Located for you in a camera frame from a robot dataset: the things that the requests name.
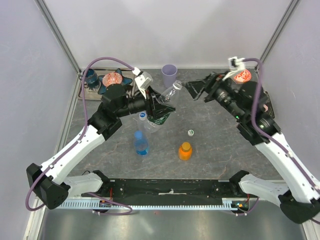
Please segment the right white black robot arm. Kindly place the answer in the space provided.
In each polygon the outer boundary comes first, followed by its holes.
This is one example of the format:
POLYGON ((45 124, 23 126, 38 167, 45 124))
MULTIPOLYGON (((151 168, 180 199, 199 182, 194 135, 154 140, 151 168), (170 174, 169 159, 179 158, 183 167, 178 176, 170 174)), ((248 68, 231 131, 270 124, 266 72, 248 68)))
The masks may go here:
POLYGON ((278 206, 296 224, 315 221, 320 214, 320 182, 304 166, 289 146, 274 117, 265 109, 271 105, 269 95, 260 90, 256 113, 252 113, 258 83, 248 81, 236 88, 230 78, 212 72, 201 80, 185 82, 194 100, 207 93, 204 102, 216 101, 235 117, 240 134, 273 165, 284 180, 276 185, 241 170, 229 179, 229 191, 262 198, 278 206))

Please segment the orange juice bottle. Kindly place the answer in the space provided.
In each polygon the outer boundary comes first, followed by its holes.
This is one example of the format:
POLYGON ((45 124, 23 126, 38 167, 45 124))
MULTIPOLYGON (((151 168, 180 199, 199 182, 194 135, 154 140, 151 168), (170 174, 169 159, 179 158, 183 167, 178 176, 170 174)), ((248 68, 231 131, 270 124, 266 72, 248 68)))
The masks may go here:
POLYGON ((192 156, 192 146, 189 142, 183 142, 178 149, 178 157, 182 161, 187 161, 192 156))

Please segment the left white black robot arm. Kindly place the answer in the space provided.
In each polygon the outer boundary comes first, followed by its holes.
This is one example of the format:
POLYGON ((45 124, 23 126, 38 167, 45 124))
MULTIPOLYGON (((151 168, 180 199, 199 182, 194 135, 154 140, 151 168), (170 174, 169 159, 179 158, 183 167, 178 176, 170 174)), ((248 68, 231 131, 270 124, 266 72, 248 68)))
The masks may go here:
POLYGON ((95 193, 99 197, 110 191, 110 180, 99 170, 69 177, 72 169, 96 147, 107 141, 121 126, 121 117, 145 111, 153 120, 164 120, 175 111, 169 98, 148 87, 146 94, 129 97, 121 84, 112 84, 102 95, 102 102, 80 133, 60 152, 41 165, 26 169, 30 189, 50 210, 67 198, 95 193))

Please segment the white green bottle cap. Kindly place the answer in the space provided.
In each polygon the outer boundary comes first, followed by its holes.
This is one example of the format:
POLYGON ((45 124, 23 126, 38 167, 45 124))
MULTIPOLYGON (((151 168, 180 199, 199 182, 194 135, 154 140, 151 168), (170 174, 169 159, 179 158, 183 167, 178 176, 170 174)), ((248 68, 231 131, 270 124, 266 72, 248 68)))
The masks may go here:
POLYGON ((188 132, 187 132, 187 134, 188 134, 190 137, 192 137, 192 136, 195 134, 195 132, 194 132, 192 129, 189 129, 188 132))

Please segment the clear plastic bottle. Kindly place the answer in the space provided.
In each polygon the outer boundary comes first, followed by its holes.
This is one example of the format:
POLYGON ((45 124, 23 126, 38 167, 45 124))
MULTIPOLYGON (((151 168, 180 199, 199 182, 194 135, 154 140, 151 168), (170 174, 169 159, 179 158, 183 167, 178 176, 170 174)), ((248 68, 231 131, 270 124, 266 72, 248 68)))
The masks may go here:
MULTIPOLYGON (((179 94, 183 88, 181 81, 176 80, 171 87, 167 88, 161 96, 158 98, 160 103, 169 105, 170 107, 176 108, 178 105, 179 94)), ((171 113, 167 113, 164 117, 160 119, 154 119, 152 116, 147 115, 147 121, 150 129, 150 133, 157 132, 169 118, 171 113)))

